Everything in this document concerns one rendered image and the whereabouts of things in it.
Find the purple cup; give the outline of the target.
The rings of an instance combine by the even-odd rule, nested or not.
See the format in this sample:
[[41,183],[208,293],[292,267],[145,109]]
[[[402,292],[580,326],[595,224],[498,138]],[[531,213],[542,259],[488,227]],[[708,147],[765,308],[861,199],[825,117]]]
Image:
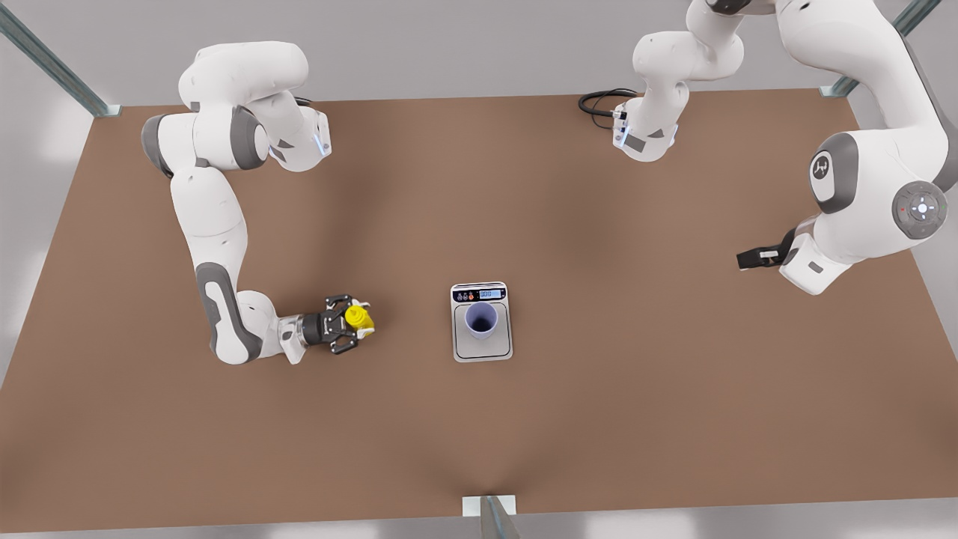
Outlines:
[[476,302],[466,308],[464,322],[475,340],[486,340],[498,324],[498,311],[492,303]]

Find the grey digital kitchen scale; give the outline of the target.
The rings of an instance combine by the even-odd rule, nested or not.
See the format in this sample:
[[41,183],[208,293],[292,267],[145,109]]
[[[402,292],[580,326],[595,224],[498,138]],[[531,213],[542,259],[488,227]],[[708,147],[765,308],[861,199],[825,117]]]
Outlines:
[[[455,361],[485,362],[509,359],[513,355],[510,294],[501,281],[457,284],[451,287],[451,326]],[[469,334],[464,314],[476,302],[492,303],[498,311],[498,324],[486,340],[475,340]]]

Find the silver frame post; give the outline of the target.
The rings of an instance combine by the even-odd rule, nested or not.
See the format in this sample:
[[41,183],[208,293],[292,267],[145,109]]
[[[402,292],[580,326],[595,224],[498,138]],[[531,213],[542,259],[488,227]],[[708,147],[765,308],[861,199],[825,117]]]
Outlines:
[[513,522],[515,495],[462,497],[464,517],[479,517],[481,539],[522,539]]
[[904,37],[930,15],[943,0],[907,0],[893,20],[865,0],[835,0],[820,27],[812,28],[812,37],[823,37],[824,45],[835,45],[822,59],[808,57],[812,65],[838,73],[840,79],[821,86],[824,97],[845,97],[853,88],[882,82],[895,70],[915,72],[904,46]]
[[117,117],[122,106],[110,105],[93,92],[71,68],[33,33],[15,14],[0,2],[0,34],[41,69],[95,118]]

